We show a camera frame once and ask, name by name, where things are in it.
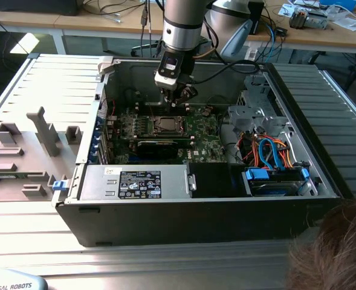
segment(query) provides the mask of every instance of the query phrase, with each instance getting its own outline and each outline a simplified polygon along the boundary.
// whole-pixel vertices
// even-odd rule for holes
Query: warning label
[[[121,171],[118,197],[161,198],[160,171]]]

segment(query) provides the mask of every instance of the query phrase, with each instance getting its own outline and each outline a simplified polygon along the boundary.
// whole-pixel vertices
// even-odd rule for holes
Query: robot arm
[[[155,75],[167,109],[197,95],[190,85],[195,49],[209,0],[168,0],[164,9],[163,41],[166,50]]]

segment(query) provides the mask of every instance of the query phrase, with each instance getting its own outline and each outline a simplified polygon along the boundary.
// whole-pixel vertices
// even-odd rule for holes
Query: green circuit board
[[[115,124],[115,132],[119,133],[112,136],[114,164],[226,162],[217,135],[217,115],[204,116],[203,110],[191,108],[186,116],[174,117],[144,116],[129,110],[120,113]],[[137,156],[137,144],[141,140],[173,141],[179,145],[178,156],[173,159],[142,160]]]

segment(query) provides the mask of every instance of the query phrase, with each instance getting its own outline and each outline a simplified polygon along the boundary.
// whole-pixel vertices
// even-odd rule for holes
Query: wooden desk
[[[115,4],[120,0],[100,0],[100,6]],[[288,35],[283,44],[284,48],[314,51],[336,51],[356,53],[356,31],[352,32],[339,27],[332,22],[325,30],[306,28],[295,30],[289,27],[289,18],[276,13],[285,0],[267,1],[268,11],[278,26],[288,29]],[[105,9],[106,12],[118,11],[138,4],[137,0],[130,0],[123,5],[116,5]],[[92,0],[86,8],[98,13],[97,1]],[[88,36],[103,38],[103,50],[107,50],[106,38],[133,38],[139,39],[141,33],[140,18],[143,7],[137,7],[120,12],[120,17],[111,16],[121,20],[117,23],[104,16],[94,15],[81,10],[78,16],[59,16],[58,14],[0,12],[0,22],[11,32],[46,33],[52,35],[59,54],[66,54],[64,36]],[[162,12],[156,4],[151,4],[152,38],[159,39],[163,31]],[[148,39],[148,27],[144,38]],[[247,39],[249,52],[266,45],[270,37],[265,27],[260,27],[257,35]]]
[[[0,23],[4,26],[54,28],[59,14],[0,12]]]
[[[118,0],[100,0],[100,7],[107,4],[114,4],[116,2],[122,2]],[[109,13],[113,11],[119,11],[134,5],[138,5],[139,1],[127,1],[123,5],[117,5],[109,7],[104,11]],[[91,2],[86,5],[86,9],[94,13],[100,13],[97,3]],[[60,29],[72,29],[72,30],[91,30],[91,31],[107,31],[116,33],[141,33],[141,14],[143,12],[143,6],[133,8],[120,12],[120,16],[112,15],[112,18],[121,20],[121,23],[117,23],[111,19],[108,19],[101,15],[93,15],[88,13],[84,9],[80,11],[77,17],[74,16],[59,16],[55,21],[54,26]],[[151,4],[151,21],[152,21],[152,33],[161,35],[163,32],[163,14],[156,4]]]

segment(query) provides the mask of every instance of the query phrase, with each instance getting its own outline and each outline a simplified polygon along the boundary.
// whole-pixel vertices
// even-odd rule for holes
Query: black computer case
[[[83,0],[0,0],[0,11],[26,11],[75,16]]]

